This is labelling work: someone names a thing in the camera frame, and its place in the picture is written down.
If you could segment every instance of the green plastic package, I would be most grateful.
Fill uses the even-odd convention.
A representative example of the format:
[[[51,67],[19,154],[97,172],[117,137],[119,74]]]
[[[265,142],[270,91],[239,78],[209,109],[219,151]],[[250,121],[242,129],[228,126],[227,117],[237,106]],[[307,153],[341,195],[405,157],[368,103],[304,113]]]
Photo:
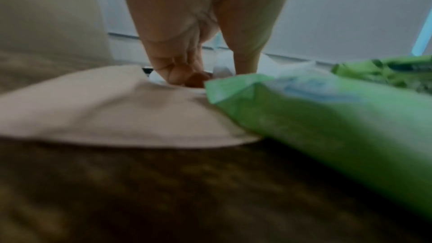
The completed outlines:
[[[336,75],[432,94],[432,56],[372,59],[335,65]]]
[[[239,125],[432,219],[431,96],[311,72],[213,80],[206,92]]]

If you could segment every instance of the blue strip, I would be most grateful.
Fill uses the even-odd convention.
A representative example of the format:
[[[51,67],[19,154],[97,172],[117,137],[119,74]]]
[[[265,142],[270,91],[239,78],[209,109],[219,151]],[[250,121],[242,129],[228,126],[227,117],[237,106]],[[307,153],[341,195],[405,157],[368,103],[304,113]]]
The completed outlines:
[[[432,9],[426,18],[426,22],[423,25],[420,34],[417,37],[417,41],[414,44],[411,54],[414,56],[420,56],[426,50],[429,41],[432,37]]]

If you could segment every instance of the brown marble surface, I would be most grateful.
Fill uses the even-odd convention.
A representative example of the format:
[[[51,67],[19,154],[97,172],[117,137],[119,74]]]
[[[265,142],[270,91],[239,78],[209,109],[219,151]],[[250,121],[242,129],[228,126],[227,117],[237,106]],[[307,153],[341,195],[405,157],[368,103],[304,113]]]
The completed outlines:
[[[107,65],[0,52],[0,93]],[[0,242],[430,242],[429,224],[289,147],[0,139]]]

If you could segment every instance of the dark table surface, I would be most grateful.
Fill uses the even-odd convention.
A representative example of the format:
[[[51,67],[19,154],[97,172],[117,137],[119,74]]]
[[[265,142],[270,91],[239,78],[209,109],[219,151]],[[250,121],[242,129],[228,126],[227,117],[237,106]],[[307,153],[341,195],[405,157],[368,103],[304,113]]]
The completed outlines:
[[[0,93],[109,63],[0,52]],[[0,139],[0,242],[431,242],[429,224],[271,140],[203,150]]]

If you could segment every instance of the hand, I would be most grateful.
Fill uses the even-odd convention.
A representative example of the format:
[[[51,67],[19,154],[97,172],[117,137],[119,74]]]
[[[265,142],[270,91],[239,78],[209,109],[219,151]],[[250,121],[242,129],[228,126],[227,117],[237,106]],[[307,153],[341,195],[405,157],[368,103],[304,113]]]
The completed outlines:
[[[199,87],[201,47],[218,31],[237,74],[254,73],[285,0],[126,0],[153,68],[169,83]]]

